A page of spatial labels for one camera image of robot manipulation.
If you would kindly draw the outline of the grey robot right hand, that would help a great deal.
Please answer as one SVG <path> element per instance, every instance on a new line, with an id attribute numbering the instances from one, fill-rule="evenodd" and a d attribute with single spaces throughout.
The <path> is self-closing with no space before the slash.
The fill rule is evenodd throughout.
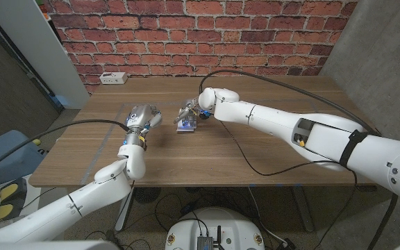
<path id="1" fill-rule="evenodd" d="M 177 125 L 176 131 L 179 133 L 194 132 L 197 128 L 198 119 L 207 119 L 209 116 L 210 113 L 199 106 L 197 97 L 186 99 L 174 120 Z"/>

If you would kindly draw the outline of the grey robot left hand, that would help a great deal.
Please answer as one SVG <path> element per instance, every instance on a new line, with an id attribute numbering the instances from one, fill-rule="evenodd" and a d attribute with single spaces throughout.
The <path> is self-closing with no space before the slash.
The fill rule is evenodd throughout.
<path id="1" fill-rule="evenodd" d="M 123 145 L 133 144 L 146 147 L 146 135 L 151 128 L 159 126 L 163 116 L 159 109 L 153 105 L 144 104 L 134 106 L 126 118 L 126 127 L 129 131 L 123 141 Z"/>

